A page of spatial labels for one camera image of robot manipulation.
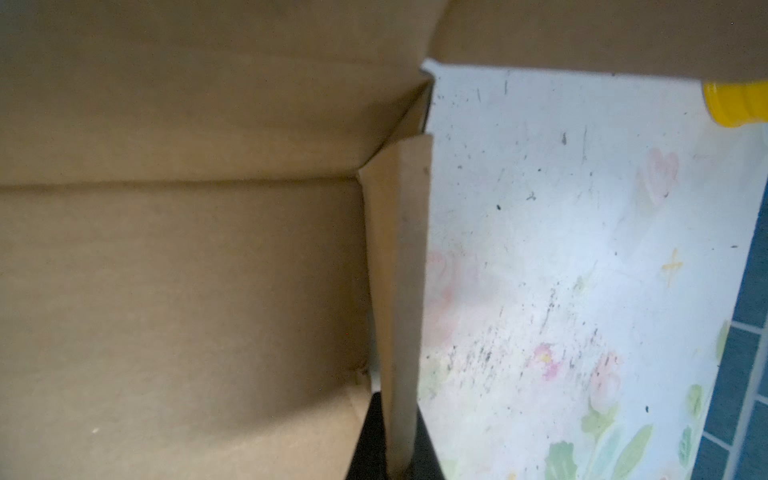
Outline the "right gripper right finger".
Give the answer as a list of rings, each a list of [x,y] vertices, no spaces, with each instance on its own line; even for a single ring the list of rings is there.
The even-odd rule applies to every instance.
[[[417,410],[416,437],[410,470],[413,480],[445,480],[421,410]]]

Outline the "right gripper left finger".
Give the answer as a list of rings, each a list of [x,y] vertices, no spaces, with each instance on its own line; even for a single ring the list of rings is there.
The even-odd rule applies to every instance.
[[[346,480],[386,480],[386,438],[381,393],[372,395]]]

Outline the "cardboard box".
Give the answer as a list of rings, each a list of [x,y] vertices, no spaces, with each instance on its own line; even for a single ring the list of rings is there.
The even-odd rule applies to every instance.
[[[767,76],[763,1],[5,1],[1,475],[411,479],[422,63]]]

